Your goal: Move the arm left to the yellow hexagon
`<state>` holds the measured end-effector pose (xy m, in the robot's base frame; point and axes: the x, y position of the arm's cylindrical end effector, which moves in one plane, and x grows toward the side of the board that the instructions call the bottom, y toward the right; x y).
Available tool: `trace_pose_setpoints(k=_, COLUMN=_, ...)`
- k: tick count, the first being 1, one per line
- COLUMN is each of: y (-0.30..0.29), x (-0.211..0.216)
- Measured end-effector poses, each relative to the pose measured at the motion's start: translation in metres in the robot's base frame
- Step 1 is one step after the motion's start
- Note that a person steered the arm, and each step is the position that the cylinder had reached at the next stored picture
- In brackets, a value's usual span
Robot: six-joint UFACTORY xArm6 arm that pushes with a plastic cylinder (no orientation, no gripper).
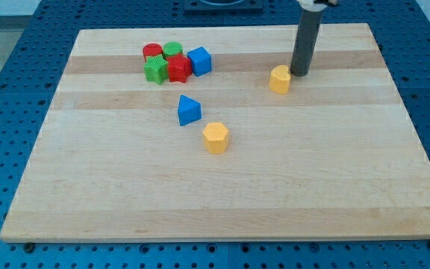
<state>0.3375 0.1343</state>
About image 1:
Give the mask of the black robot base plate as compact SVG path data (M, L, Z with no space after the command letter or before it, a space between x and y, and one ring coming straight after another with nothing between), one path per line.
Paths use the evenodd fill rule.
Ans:
M185 13L261 11L262 0L183 0Z

